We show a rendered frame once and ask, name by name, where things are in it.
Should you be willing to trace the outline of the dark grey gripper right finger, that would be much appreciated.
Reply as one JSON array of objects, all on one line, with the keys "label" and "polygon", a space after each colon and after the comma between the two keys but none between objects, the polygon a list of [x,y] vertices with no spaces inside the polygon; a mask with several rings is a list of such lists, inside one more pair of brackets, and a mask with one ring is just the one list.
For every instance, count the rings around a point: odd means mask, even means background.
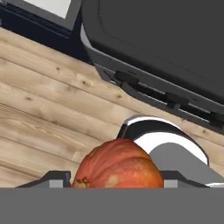
[{"label": "dark grey gripper right finger", "polygon": [[164,188],[185,188],[185,187],[207,188],[206,185],[185,178],[178,171],[161,171],[161,174],[164,180]]}]

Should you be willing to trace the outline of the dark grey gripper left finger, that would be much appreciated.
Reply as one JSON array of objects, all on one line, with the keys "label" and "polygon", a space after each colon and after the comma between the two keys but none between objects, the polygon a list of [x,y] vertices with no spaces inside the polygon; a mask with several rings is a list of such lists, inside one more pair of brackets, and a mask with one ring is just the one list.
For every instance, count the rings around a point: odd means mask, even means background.
[{"label": "dark grey gripper left finger", "polygon": [[19,185],[18,188],[68,188],[71,186],[70,178],[70,171],[49,171],[42,178]]}]

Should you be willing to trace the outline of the orange squash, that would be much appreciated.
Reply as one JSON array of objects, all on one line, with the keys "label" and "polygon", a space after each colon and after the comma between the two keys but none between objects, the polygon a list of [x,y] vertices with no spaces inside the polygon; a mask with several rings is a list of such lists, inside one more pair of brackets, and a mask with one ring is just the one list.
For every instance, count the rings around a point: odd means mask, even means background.
[{"label": "orange squash", "polygon": [[103,143],[87,154],[75,174],[73,188],[164,187],[150,155],[129,139]]}]

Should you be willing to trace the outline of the black and white round object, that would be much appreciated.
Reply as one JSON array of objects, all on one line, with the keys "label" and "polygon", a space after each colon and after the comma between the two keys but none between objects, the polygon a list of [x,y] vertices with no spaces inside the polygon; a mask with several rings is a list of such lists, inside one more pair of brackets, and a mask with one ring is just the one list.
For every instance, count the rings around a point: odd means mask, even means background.
[{"label": "black and white round object", "polygon": [[133,140],[160,171],[177,171],[206,188],[224,189],[224,178],[210,167],[202,147],[172,122],[133,115],[123,122],[117,137]]}]

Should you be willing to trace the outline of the grey framed white panel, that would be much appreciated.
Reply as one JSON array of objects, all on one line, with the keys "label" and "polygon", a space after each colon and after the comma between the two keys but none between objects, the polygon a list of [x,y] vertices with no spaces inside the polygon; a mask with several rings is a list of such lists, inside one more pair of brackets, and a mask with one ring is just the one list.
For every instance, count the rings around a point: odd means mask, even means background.
[{"label": "grey framed white panel", "polygon": [[81,0],[0,0],[0,4],[18,7],[71,31],[81,7]]}]

